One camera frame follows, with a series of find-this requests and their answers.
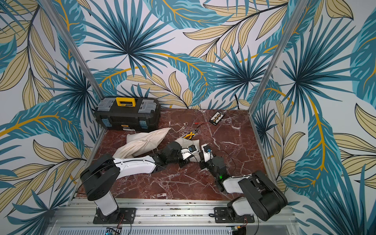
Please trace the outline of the cream cloth drawstring bag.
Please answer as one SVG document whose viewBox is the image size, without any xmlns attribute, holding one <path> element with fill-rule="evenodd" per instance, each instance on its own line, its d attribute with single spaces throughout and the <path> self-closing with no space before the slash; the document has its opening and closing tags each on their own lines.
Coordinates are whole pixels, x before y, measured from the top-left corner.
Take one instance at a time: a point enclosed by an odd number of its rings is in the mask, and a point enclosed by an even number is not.
<svg viewBox="0 0 376 235">
<path fill-rule="evenodd" d="M 188 140 L 184 138 L 178 138 L 175 140 L 182 148 L 189 148 L 190 146 L 195 146 L 196 150 L 193 152 L 200 151 L 200 140 Z"/>
</svg>

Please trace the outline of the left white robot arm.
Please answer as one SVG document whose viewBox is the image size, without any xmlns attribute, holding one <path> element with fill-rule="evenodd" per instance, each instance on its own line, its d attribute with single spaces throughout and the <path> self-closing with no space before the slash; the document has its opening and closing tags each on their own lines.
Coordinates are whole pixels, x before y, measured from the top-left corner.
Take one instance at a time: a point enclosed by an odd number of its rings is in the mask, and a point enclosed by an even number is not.
<svg viewBox="0 0 376 235">
<path fill-rule="evenodd" d="M 156 173 L 166 169 L 169 164 L 183 167 L 190 162 L 198 162 L 199 148 L 195 145 L 182 147 L 178 142 L 169 143 L 165 148 L 151 155 L 132 159 L 114 158 L 104 155 L 88 166 L 80 174 L 81 186 L 89 201 L 97 208 L 94 224 L 132 224 L 135 209 L 120 208 L 110 192 L 113 184 L 120 178 Z"/>
</svg>

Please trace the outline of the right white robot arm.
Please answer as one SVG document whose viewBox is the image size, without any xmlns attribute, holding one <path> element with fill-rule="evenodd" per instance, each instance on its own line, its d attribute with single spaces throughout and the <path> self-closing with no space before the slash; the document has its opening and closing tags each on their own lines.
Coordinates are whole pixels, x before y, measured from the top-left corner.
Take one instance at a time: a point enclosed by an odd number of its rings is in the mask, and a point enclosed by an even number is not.
<svg viewBox="0 0 376 235">
<path fill-rule="evenodd" d="M 216 223 L 254 222 L 255 217 L 267 221 L 288 205 L 284 193 L 262 171 L 231 176 L 224 159 L 211 155 L 201 156 L 199 163 L 202 169 L 207 169 L 214 177 L 220 192 L 241 195 L 226 207 L 214 208 L 210 216 L 214 217 Z"/>
</svg>

